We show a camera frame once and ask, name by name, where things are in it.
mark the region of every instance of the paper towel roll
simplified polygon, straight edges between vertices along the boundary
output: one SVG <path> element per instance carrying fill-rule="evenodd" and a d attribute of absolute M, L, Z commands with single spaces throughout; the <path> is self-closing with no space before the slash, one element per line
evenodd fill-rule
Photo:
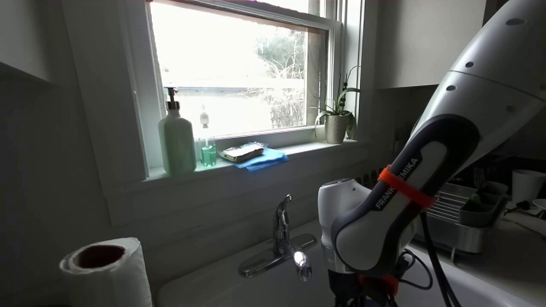
<path fill-rule="evenodd" d="M 67 255 L 59 266 L 73 307 L 152 306 L 137 238 L 87 245 Z"/>

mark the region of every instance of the white cabinet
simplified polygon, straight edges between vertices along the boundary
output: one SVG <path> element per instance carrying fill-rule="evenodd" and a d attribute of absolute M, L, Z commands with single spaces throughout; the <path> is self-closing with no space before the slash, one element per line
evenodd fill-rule
<path fill-rule="evenodd" d="M 51 81 L 37 3 L 0 1 L 0 75 L 31 75 Z"/>
<path fill-rule="evenodd" d="M 492 0 L 379 2 L 377 88 L 438 84 L 498 7 Z"/>

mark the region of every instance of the green liquid soap bottle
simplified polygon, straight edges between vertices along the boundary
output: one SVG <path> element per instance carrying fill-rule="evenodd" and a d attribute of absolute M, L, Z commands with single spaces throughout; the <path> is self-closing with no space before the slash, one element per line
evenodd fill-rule
<path fill-rule="evenodd" d="M 167 116 L 159 121 L 159 141 L 163 154 L 163 167 L 170 176 L 191 173 L 195 170 L 195 147 L 192 123 L 180 117 L 180 103 L 174 101 L 175 88 L 168 87 Z"/>
<path fill-rule="evenodd" d="M 199 147 L 201 152 L 201 164 L 205 167 L 216 165 L 216 142 L 209 129 L 209 115 L 205 112 L 203 105 L 203 113 L 200 116 L 203 130 L 199 138 Z"/>

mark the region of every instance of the franka emika robot arm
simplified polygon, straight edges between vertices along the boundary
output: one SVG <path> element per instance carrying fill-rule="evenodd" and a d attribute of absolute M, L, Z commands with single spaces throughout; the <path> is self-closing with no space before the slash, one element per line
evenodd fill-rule
<path fill-rule="evenodd" d="M 455 61 L 406 146 L 384 172 L 430 200 L 458 171 L 527 123 L 545 98 L 546 1 L 510 0 Z M 401 272 L 400 255 L 424 207 L 411 193 L 392 185 L 380 180 L 369 190 L 342 179 L 319 189 L 323 255 L 338 306 L 358 296 L 371 297 L 379 305 L 394 303 L 393 293 L 382 293 L 385 285 L 363 285 L 363 278 L 386 281 L 394 271 Z M 426 216 L 422 220 L 425 228 Z M 431 243 L 429 255 L 434 264 Z M 445 292 L 453 291 L 447 281 L 447 287 L 443 284 L 439 264 L 434 269 L 446 300 Z"/>

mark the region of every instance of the kitchen counter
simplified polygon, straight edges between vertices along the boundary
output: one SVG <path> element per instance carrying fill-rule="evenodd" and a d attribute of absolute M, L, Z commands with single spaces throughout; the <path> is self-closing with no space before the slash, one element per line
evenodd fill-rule
<path fill-rule="evenodd" d="M 540 208 L 529 213 L 538 213 Z M 520 214 L 508 214 L 485 243 L 480 255 L 458 255 L 455 264 L 448 252 L 440 259 L 498 288 L 537 306 L 546 306 L 546 241 L 517 225 L 521 223 L 546 235 L 546 221 Z M 426 252 L 421 243 L 410 247 Z"/>

